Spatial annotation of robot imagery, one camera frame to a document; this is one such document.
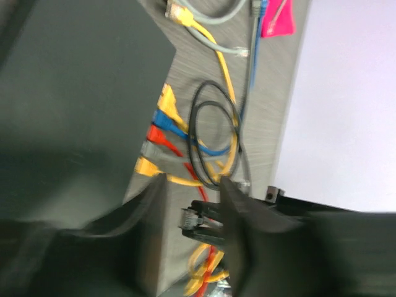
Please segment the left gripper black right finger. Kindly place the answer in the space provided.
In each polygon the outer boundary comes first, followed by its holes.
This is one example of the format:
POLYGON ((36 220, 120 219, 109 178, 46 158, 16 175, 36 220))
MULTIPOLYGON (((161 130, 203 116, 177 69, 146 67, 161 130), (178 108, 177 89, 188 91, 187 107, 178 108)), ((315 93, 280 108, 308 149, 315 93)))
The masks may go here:
POLYGON ((282 210, 220 182, 233 296, 394 296, 395 214, 282 210))

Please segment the black network switch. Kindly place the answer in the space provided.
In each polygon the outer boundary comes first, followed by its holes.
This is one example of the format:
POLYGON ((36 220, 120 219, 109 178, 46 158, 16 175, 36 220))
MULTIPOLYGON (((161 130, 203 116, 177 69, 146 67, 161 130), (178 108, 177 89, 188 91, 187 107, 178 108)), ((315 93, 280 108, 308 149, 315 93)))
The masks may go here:
POLYGON ((121 205, 175 52, 138 1, 2 1, 1 218, 121 205))

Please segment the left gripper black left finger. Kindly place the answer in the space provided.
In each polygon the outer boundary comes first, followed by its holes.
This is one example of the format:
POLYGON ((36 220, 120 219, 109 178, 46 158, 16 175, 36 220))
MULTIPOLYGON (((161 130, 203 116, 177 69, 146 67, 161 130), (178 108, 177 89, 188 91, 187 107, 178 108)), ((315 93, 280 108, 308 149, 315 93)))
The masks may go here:
POLYGON ((2 296, 156 296, 166 176, 81 229, 1 221, 2 296))

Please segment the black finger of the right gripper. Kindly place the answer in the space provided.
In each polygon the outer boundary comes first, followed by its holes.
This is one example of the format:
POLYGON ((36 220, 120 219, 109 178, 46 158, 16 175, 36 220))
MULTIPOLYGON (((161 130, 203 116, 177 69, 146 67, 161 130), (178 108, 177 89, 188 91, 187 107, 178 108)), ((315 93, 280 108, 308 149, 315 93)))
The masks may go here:
POLYGON ((181 232, 183 236, 195 241, 209 244, 219 249, 223 249, 225 247, 225 240, 221 229, 197 227, 193 230, 182 229, 181 232))
POLYGON ((197 212, 201 217, 221 218, 219 203, 193 200, 190 209, 197 212))

